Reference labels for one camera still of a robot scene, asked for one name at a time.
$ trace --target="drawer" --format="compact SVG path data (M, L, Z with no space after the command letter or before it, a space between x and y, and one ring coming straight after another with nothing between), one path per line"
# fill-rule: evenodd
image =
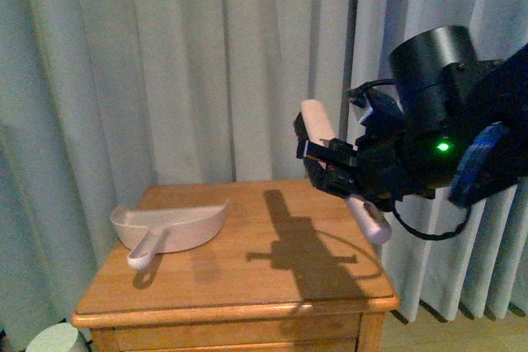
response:
M356 340L315 341L315 342L277 342L258 345L231 345L196 348L176 348L169 350L136 350L134 352L206 352L211 351L250 351L250 352L353 352L356 350Z
M255 321L118 328L115 330L115 340L119 350L339 340L357 337L359 324L359 314L312 315Z

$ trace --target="white handle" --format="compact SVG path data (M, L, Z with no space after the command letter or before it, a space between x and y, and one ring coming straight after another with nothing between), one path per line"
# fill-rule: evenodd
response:
M161 232L148 231L138 245L126 258L129 267L136 271L145 271L152 261L160 242L165 238L166 230Z
M348 197L345 202L368 242L383 245L390 239L393 230L374 204L358 195Z

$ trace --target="wooden floor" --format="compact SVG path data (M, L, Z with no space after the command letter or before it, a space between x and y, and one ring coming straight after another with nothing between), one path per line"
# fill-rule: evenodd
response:
M493 315L473 318L459 311L454 321L442 318L421 305L417 320L403 324L397 314L387 313L381 352L526 352L528 316L508 311L505 319Z

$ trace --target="green led light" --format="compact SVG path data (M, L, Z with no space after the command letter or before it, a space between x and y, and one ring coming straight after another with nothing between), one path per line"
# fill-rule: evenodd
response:
M440 144L438 144L436 148L440 150L441 152L446 152L450 149L450 145L446 142L440 142Z

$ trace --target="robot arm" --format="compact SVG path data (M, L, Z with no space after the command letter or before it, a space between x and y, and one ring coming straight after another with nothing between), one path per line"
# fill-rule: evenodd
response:
M407 40L389 61L394 80L348 92L365 112L356 148L306 138L296 120L297 155L315 187L390 212L405 195L431 199L450 185L449 200L469 208L528 175L528 45L506 62L479 61L468 30L447 26ZM386 84L401 109L375 89Z

